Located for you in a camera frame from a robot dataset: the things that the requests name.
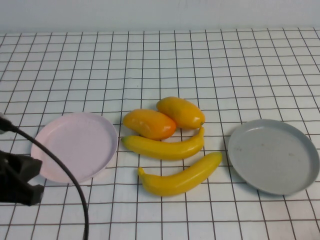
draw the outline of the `plastic plate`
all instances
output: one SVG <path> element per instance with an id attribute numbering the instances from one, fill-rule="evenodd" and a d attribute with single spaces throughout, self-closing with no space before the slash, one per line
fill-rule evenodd
<path id="1" fill-rule="evenodd" d="M 104 117 L 93 113 L 72 113 L 45 126 L 35 138 L 55 154 L 78 182 L 103 170 L 116 152 L 118 135 Z M 36 145 L 31 156 L 43 162 L 40 174 L 54 182 L 71 183 L 59 165 Z"/>
<path id="2" fill-rule="evenodd" d="M 276 120 L 253 120 L 238 127 L 231 135 L 228 155 L 247 183 L 276 195 L 307 188 L 320 169 L 319 155 L 310 139 Z"/>

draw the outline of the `black wire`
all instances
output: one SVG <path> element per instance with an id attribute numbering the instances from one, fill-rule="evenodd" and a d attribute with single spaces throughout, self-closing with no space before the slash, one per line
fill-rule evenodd
<path id="1" fill-rule="evenodd" d="M 86 203 L 86 198 L 84 195 L 84 192 L 82 191 L 78 181 L 76 180 L 75 176 L 70 172 L 70 170 L 64 165 L 64 163 L 57 158 L 51 151 L 49 151 L 45 146 L 43 146 L 40 142 L 38 142 L 36 139 L 25 133 L 24 131 L 20 130 L 18 127 L 13 126 L 11 129 L 12 132 L 15 132 L 23 137 L 25 137 L 27 140 L 38 146 L 42 151 L 44 151 L 50 158 L 52 158 L 61 168 L 65 173 L 68 175 L 68 177 L 71 179 L 73 182 L 75 188 L 78 190 L 82 207 L 83 207 L 83 212 L 84 212 L 84 233 L 83 233 L 83 240 L 88 240 L 89 238 L 89 214 L 88 214 L 88 207 Z"/>

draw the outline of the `toy banana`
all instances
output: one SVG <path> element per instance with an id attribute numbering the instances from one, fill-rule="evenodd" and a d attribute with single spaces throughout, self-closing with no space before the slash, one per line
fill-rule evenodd
<path id="1" fill-rule="evenodd" d="M 186 170 L 171 176 L 147 174 L 142 167 L 138 168 L 138 175 L 147 192 L 158 196 L 172 196 L 185 193 L 202 183 L 221 161 L 221 152 L 212 152 Z"/>
<path id="2" fill-rule="evenodd" d="M 205 129 L 201 127 L 197 135 L 180 142 L 163 142 L 141 136 L 124 136 L 123 145 L 141 155 L 162 160 L 181 160 L 195 155 L 204 144 Z"/>

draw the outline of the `orange mango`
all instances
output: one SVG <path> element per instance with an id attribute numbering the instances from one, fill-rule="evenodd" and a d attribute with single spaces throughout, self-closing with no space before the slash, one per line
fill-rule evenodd
<path id="1" fill-rule="evenodd" d="M 174 120 L 177 127 L 184 129 L 198 129 L 206 120 L 204 113 L 196 105 L 175 96 L 161 99 L 156 108 Z"/>
<path id="2" fill-rule="evenodd" d="M 135 109 L 123 118 L 123 124 L 141 136 L 162 140 L 171 137 L 176 131 L 176 123 L 161 112 L 151 109 Z"/>

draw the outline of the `grid pattern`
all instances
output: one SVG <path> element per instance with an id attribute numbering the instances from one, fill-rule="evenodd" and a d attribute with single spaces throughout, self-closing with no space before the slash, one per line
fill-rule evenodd
<path id="1" fill-rule="evenodd" d="M 232 131 L 275 119 L 305 133 L 320 150 L 320 28 L 155 32 L 0 34 L 0 112 L 31 136 L 73 112 L 110 120 L 119 138 L 132 132 L 123 116 L 155 109 L 164 97 L 193 102 L 206 116 L 205 145 L 195 156 L 159 161 L 127 151 L 82 183 L 91 240 L 320 239 L 320 178 L 291 196 L 248 186 L 228 160 Z M 166 141 L 194 134 L 178 130 Z M 0 135 L 0 149 L 30 154 L 31 144 Z M 203 155 L 223 162 L 191 191 L 146 193 L 138 166 L 171 175 Z M 84 218 L 74 186 L 40 176 L 44 197 L 32 207 L 0 203 L 0 239 L 79 240 Z"/>

